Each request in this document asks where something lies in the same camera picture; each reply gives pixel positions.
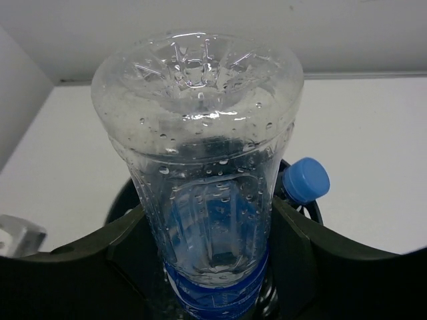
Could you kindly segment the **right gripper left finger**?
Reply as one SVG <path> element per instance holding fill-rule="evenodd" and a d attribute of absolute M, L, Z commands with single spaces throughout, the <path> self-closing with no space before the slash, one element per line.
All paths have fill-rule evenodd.
<path fill-rule="evenodd" d="M 1 258 L 2 319 L 159 319 L 162 267 L 141 206 L 49 253 Z"/>

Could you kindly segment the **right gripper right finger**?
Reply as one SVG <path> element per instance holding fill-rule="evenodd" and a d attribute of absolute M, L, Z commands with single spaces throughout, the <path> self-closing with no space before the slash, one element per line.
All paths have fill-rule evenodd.
<path fill-rule="evenodd" d="M 270 258 L 282 319 L 425 319 L 426 250 L 398 255 L 272 201 Z"/>

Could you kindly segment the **blue cap water bottle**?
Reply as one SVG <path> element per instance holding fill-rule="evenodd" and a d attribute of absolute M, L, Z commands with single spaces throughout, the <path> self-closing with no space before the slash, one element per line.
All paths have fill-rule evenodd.
<path fill-rule="evenodd" d="M 288 199 L 299 205 L 311 203 L 330 190 L 330 178 L 320 162 L 304 157 L 283 173 L 281 186 Z"/>

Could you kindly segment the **white cap blue label bottle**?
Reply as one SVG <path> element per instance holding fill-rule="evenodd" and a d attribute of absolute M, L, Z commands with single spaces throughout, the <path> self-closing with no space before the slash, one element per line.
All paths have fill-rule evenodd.
<path fill-rule="evenodd" d="M 137 42 L 95 72 L 93 106 L 198 319 L 238 319 L 259 295 L 303 86 L 289 49 L 205 32 Z"/>

